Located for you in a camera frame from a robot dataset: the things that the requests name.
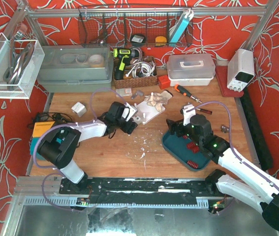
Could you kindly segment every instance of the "yellow drill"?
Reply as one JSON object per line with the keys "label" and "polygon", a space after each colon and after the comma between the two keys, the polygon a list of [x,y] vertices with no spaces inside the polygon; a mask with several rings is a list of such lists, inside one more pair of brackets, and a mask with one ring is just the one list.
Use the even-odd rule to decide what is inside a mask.
{"label": "yellow drill", "polygon": [[132,60],[132,58],[137,58],[139,56],[139,53],[137,50],[134,49],[115,48],[113,49],[113,56],[120,60],[119,64],[115,68],[115,79],[122,80],[125,66],[130,65],[130,61]]}

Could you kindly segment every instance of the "clear acrylic box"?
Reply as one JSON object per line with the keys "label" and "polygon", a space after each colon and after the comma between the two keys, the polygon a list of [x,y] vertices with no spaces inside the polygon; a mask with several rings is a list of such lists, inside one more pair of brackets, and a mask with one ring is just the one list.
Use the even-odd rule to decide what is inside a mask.
{"label": "clear acrylic box", "polygon": [[0,40],[0,98],[29,99],[44,59],[43,49],[35,39],[15,41],[15,45],[18,45],[18,48],[15,48],[17,53],[24,49],[28,43],[34,45],[34,51],[28,65],[23,70],[19,82],[9,85],[3,79],[3,76],[9,64],[10,41],[1,33],[0,39],[3,38],[4,40]]}

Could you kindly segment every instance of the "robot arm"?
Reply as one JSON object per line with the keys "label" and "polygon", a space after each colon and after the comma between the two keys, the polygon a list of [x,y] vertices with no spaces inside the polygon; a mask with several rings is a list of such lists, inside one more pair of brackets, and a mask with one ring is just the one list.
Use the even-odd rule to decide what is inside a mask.
{"label": "robot arm", "polygon": [[186,119],[167,120],[169,131],[178,137],[187,135],[198,144],[201,153],[208,159],[237,175],[246,184],[239,182],[225,172],[216,170],[207,178],[211,191],[233,196],[262,213],[264,220],[279,231],[279,180],[265,173],[247,159],[223,138],[214,135],[210,122],[203,115],[192,115],[194,109],[185,106],[181,112]]}
{"label": "robot arm", "polygon": [[131,134],[137,127],[131,117],[137,112],[128,103],[126,105],[114,102],[108,112],[105,112],[97,120],[81,123],[60,125],[47,131],[42,137],[37,150],[47,161],[59,169],[68,180],[76,185],[77,191],[87,188],[88,175],[81,170],[73,155],[79,142],[109,135],[112,138],[116,129]]}

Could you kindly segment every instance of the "orange screwdriver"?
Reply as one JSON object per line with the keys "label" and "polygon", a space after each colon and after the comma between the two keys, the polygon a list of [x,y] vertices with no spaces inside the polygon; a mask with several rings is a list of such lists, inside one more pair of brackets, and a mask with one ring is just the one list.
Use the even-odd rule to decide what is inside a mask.
{"label": "orange screwdriver", "polygon": [[[181,85],[175,85],[174,89],[176,91],[178,91],[179,93],[183,94],[184,96],[190,97],[190,98],[194,99],[196,102],[202,103],[197,97],[192,95],[190,91],[188,91],[186,88],[182,87]],[[199,110],[200,112],[207,113],[210,115],[213,113],[210,110],[206,110],[206,109],[202,109],[202,108],[196,108],[196,109]]]}
{"label": "orange screwdriver", "polygon": [[175,85],[174,89],[178,92],[180,92],[181,94],[183,94],[186,97],[190,97],[191,99],[194,99],[196,102],[202,103],[197,97],[195,97],[194,95],[192,95],[190,93],[190,91],[188,91],[186,88],[184,88],[181,85]]}

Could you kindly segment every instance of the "wooden table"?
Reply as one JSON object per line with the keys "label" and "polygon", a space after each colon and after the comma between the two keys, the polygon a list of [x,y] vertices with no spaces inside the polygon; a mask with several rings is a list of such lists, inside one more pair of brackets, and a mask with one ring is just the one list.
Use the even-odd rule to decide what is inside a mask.
{"label": "wooden table", "polygon": [[[158,86],[138,88],[145,93],[161,92]],[[208,86],[188,87],[188,89],[203,102],[220,101],[223,102],[231,112],[232,116],[232,136],[234,147],[248,160],[252,160],[242,124],[238,115],[234,98],[222,97],[216,79],[213,79]],[[192,172],[184,167],[179,161],[168,154],[162,147],[161,138],[167,131],[166,119],[179,120],[183,116],[180,108],[192,102],[173,88],[169,91],[174,95],[165,105],[165,112],[148,122],[146,125],[139,125],[129,136],[121,130],[117,130],[113,139],[108,137],[92,138],[83,141],[76,149],[74,160],[91,177],[171,177],[171,178],[205,178],[215,169],[223,169],[221,166],[210,162],[202,171]],[[55,93],[50,107],[50,112],[63,112],[72,115],[75,121],[88,121],[93,118],[88,105],[88,111],[79,118],[71,111],[71,107],[76,102],[89,103],[91,93]],[[131,105],[139,104],[143,97],[124,97]],[[108,111],[114,101],[120,101],[112,92],[100,92],[93,98],[93,108],[97,115]],[[226,110],[217,104],[205,107],[212,110],[212,115],[206,115],[211,122],[214,133],[228,140],[228,134],[220,131],[220,126],[228,126],[228,116]],[[39,161],[40,165],[48,165],[47,161]],[[31,176],[45,176],[55,172],[52,169],[39,169],[33,166]]]}

